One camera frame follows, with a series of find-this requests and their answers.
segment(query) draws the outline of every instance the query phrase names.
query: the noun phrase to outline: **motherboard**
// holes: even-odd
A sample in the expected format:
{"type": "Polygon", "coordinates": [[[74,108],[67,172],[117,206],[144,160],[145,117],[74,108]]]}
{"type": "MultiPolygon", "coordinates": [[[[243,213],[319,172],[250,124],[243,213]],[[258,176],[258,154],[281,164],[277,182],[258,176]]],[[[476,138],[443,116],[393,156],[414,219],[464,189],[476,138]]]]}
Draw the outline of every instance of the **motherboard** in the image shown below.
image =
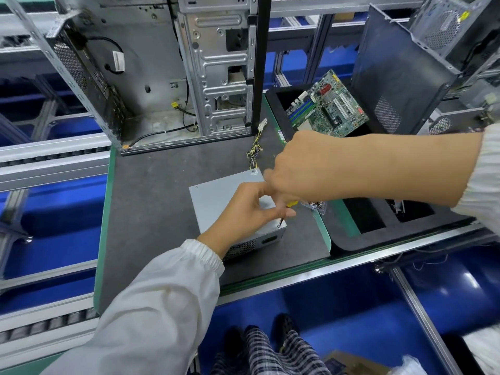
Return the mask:
{"type": "Polygon", "coordinates": [[[292,127],[345,137],[368,120],[337,75],[329,70],[287,109],[292,127]]]}

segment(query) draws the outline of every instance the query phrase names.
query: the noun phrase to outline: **hand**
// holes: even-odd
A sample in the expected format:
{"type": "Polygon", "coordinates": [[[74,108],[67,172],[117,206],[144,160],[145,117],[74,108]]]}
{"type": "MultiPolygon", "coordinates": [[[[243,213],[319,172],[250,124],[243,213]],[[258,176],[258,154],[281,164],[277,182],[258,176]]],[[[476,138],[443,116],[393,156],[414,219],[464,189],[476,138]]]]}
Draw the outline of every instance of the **hand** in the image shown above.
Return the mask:
{"type": "Polygon", "coordinates": [[[217,221],[198,237],[198,241],[224,258],[232,245],[249,237],[266,223],[295,215],[297,213],[286,208],[284,201],[266,182],[242,183],[217,221]],[[276,208],[260,207],[259,198],[264,195],[274,196],[276,208]]]}
{"type": "Polygon", "coordinates": [[[273,189],[304,201],[334,199],[339,181],[333,167],[347,160],[341,147],[352,138],[334,138],[318,132],[297,132],[275,160],[274,170],[266,170],[264,179],[273,189]]]}

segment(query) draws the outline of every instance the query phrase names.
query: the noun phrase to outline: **shoe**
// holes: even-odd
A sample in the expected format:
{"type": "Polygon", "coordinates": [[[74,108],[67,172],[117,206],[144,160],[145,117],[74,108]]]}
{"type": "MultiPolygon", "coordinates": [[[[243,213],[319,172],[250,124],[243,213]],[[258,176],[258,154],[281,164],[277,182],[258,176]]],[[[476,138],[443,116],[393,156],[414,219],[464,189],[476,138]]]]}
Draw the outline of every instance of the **shoe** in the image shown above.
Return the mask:
{"type": "Polygon", "coordinates": [[[278,351],[283,347],[284,340],[291,330],[295,330],[298,335],[301,334],[297,323],[289,314],[281,313],[274,318],[271,338],[277,343],[278,351]]]}
{"type": "Polygon", "coordinates": [[[230,327],[224,334],[224,354],[230,359],[236,358],[245,348],[243,331],[239,327],[230,327]]]}

